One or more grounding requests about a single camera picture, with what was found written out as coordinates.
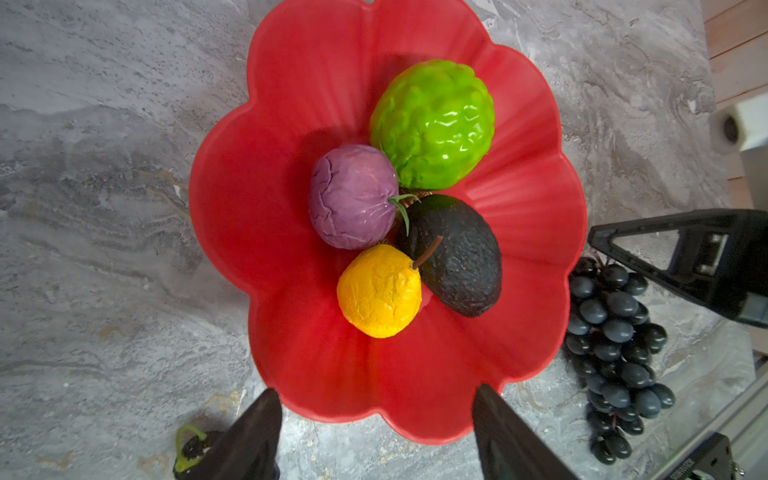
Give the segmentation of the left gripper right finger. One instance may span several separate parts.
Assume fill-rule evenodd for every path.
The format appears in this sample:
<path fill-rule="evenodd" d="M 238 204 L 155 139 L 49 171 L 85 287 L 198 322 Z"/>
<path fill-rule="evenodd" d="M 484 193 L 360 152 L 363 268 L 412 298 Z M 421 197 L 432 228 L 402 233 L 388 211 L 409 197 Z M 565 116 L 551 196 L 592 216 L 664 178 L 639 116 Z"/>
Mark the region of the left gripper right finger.
<path fill-rule="evenodd" d="M 472 421 L 486 480 L 576 479 L 488 384 L 476 389 Z"/>

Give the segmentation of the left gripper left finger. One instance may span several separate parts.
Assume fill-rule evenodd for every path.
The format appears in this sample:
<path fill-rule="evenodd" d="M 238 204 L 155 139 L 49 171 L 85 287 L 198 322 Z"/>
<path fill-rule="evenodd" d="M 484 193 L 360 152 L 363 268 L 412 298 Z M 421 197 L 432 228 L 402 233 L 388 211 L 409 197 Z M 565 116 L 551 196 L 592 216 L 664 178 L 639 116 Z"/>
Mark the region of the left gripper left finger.
<path fill-rule="evenodd" d="M 197 465 L 198 479 L 278 479 L 282 405 L 266 389 Z"/>

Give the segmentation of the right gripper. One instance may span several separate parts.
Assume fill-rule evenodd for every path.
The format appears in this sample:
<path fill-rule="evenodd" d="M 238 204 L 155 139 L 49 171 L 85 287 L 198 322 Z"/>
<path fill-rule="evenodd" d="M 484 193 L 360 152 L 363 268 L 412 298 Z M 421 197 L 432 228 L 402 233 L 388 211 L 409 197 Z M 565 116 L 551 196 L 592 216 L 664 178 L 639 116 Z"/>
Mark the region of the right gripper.
<path fill-rule="evenodd" d="M 588 244 L 719 315 L 767 326 L 767 213 L 706 209 L 597 225 Z"/>

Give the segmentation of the black grape bunch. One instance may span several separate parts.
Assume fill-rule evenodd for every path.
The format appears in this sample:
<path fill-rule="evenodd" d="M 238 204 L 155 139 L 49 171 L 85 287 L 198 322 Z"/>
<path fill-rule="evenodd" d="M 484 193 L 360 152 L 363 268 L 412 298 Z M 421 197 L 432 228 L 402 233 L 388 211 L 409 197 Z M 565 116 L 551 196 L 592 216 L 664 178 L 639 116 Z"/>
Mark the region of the black grape bunch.
<path fill-rule="evenodd" d="M 643 434 L 646 420 L 676 404 L 652 367 L 668 334 L 639 300 L 648 286 L 639 273 L 597 256 L 579 258 L 568 276 L 562 349 L 586 388 L 590 451 L 605 465 L 629 458 L 628 438 Z"/>

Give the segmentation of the dark avocado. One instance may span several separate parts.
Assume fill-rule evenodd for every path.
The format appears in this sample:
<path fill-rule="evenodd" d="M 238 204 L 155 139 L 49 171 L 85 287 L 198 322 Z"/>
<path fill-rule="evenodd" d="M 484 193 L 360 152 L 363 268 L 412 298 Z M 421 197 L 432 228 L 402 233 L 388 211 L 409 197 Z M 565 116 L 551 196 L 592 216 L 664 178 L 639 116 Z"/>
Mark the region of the dark avocado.
<path fill-rule="evenodd" d="M 445 306 L 478 317 L 499 300 L 502 255 L 484 218 L 464 201 L 441 194 L 426 196 L 406 209 L 409 228 L 395 246 L 416 260 L 437 237 L 442 241 L 419 267 L 421 280 Z"/>

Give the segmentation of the yellow lemon fruit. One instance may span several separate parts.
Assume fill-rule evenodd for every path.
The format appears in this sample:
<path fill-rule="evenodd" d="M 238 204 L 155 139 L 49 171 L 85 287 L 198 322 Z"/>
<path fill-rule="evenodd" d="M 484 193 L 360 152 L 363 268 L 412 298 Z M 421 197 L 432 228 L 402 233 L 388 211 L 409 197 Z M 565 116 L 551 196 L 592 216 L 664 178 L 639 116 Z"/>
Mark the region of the yellow lemon fruit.
<path fill-rule="evenodd" d="M 422 283 L 413 260 L 391 245 L 359 254 L 337 283 L 344 318 L 361 332 L 390 338 L 410 325 L 420 310 Z"/>

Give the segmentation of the purple round fruit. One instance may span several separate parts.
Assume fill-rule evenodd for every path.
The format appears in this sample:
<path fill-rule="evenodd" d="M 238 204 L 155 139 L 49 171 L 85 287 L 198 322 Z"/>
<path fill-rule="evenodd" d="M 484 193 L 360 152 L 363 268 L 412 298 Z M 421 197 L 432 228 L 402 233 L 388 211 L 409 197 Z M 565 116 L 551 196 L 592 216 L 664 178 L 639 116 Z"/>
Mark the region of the purple round fruit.
<path fill-rule="evenodd" d="M 343 145 L 314 166 L 310 220 L 320 238 L 335 248 L 369 248 L 392 227 L 397 208 L 389 199 L 398 194 L 395 169 L 383 152 L 367 145 Z"/>

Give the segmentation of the green bumpy custard apple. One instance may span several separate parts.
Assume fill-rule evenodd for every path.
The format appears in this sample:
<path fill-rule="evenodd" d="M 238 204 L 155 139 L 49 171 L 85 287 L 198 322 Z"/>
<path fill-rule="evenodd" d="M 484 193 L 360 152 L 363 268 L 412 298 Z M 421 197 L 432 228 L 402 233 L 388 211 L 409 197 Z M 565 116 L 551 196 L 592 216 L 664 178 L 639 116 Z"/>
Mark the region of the green bumpy custard apple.
<path fill-rule="evenodd" d="M 495 105 L 485 83 L 465 64 L 433 59 L 393 79 L 369 121 L 370 144 L 411 190 L 449 189 L 489 152 Z"/>

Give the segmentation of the red flower-shaped fruit bowl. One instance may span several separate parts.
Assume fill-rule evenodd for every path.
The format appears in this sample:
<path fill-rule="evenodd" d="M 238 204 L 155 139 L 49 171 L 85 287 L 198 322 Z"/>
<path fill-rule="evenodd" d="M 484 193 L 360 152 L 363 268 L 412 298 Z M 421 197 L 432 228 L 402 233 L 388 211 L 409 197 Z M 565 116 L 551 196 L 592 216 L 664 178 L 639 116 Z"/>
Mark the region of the red flower-shaped fruit bowl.
<path fill-rule="evenodd" d="M 493 145 L 452 195 L 496 235 L 502 292 L 476 318 L 426 294 L 403 332 L 374 339 L 339 309 L 337 281 L 354 253 L 312 228 L 310 178 L 321 155 L 365 142 L 390 81 L 430 59 L 470 66 L 494 99 Z M 246 69 L 248 101 L 204 139 L 189 207 L 207 257 L 250 298 L 262 379 L 312 420 L 378 414 L 426 445 L 466 436 L 479 385 L 534 377 L 559 350 L 567 278 L 585 243 L 585 197 L 544 76 L 493 43 L 463 1 L 285 1 L 259 23 Z"/>

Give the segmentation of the black mulberries pair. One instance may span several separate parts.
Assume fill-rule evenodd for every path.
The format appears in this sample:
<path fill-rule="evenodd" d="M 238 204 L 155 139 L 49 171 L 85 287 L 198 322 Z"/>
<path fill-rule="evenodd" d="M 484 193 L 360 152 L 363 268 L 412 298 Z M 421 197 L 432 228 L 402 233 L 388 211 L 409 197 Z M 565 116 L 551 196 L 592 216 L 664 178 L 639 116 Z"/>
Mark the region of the black mulberries pair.
<path fill-rule="evenodd" d="M 173 474 L 186 479 L 223 435 L 220 431 L 204 432 L 191 424 L 182 425 L 176 432 L 176 458 Z"/>

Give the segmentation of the aluminium front rail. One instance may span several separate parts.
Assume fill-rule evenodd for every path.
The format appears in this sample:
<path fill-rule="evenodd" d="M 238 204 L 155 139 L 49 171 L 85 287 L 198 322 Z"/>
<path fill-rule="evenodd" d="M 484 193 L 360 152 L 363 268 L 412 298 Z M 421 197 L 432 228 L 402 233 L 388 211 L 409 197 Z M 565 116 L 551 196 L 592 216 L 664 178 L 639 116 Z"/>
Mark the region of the aluminium front rail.
<path fill-rule="evenodd" d="M 730 439 L 733 458 L 745 471 L 743 479 L 767 477 L 767 362 L 758 363 L 756 380 L 724 408 L 703 430 L 692 437 L 657 470 L 692 452 L 712 433 Z"/>

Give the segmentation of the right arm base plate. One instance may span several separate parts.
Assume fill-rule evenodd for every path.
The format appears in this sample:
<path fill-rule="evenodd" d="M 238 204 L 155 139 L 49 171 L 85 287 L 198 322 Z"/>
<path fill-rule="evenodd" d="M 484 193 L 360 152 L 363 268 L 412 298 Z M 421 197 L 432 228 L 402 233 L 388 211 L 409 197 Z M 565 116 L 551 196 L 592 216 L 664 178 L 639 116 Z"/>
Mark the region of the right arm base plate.
<path fill-rule="evenodd" d="M 737 480 L 745 471 L 734 460 L 730 439 L 712 433 L 692 452 L 673 462 L 652 479 L 660 480 Z"/>

